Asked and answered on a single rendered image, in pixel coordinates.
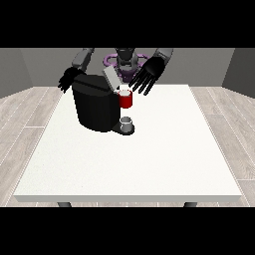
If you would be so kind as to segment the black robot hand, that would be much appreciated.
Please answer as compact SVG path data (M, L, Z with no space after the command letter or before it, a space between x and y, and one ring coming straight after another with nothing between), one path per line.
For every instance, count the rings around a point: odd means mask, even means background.
M161 57L149 58L129 82L128 86L133 91L138 90L140 94L145 96L152 89L154 83L162 75L165 69L164 59Z
M67 91L70 85L74 82L76 76L82 74L83 71L74 67L68 68L65 72L63 77L59 80L58 87L61 89L63 93Z

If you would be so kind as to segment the red pod holder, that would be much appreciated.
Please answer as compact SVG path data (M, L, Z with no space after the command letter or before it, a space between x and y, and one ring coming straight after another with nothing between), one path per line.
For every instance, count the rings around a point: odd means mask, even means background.
M120 107L128 109L132 106L132 91L121 90L119 91Z

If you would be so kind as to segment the black coffee machine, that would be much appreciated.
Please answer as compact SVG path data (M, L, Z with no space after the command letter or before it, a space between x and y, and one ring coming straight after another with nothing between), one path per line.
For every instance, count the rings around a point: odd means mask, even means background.
M134 125L123 131L120 97L104 76L79 74L72 84L79 122L93 131L115 131L122 135L134 133Z

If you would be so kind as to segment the pale grey machine lid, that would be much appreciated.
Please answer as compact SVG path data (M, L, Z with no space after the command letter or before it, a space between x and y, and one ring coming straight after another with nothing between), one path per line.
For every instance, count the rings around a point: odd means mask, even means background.
M113 91L115 91L122 83L113 66L104 68L103 75L107 79L109 86Z

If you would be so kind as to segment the small grey cup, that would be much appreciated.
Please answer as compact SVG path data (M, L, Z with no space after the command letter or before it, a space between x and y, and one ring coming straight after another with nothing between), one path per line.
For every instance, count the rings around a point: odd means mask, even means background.
M129 132L132 129L132 120L130 117L122 117L120 119L121 131Z

